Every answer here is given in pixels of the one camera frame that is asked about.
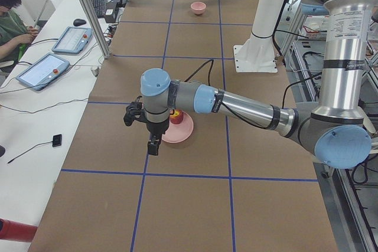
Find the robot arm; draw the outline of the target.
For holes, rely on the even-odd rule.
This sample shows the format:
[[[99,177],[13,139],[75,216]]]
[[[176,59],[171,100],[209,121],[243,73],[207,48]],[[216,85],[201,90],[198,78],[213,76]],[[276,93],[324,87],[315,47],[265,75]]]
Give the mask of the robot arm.
[[[157,155],[173,109],[199,114],[222,113],[251,126],[274,130],[293,140],[332,168],[347,169],[363,162],[372,139],[363,127],[358,106],[370,17],[377,0],[303,0],[329,13],[321,74],[320,97],[297,108],[278,107],[268,99],[268,85],[259,83],[250,99],[198,82],[173,80],[153,68],[141,76],[141,121],[151,137],[148,153]]]

